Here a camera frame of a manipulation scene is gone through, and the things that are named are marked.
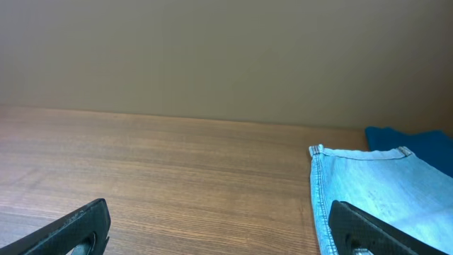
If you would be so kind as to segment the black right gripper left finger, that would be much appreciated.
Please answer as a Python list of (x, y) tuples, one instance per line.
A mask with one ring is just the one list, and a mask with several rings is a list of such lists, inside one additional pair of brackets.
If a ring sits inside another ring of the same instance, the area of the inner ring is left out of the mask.
[(1, 248), (1, 255), (102, 255), (111, 219), (106, 200), (98, 198), (35, 232)]

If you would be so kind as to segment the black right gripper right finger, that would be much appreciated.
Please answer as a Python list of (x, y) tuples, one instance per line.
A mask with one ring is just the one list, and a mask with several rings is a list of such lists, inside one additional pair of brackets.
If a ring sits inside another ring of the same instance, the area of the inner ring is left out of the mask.
[(408, 200), (380, 205), (331, 203), (328, 226), (339, 254), (449, 253), (449, 208)]

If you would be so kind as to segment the light blue denim shorts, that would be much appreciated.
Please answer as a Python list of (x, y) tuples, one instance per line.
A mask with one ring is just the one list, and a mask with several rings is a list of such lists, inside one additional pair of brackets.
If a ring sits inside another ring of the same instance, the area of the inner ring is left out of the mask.
[(311, 204), (322, 254), (336, 254), (328, 218), (345, 201), (446, 254), (452, 253), (452, 177), (406, 147), (363, 152), (311, 146)]

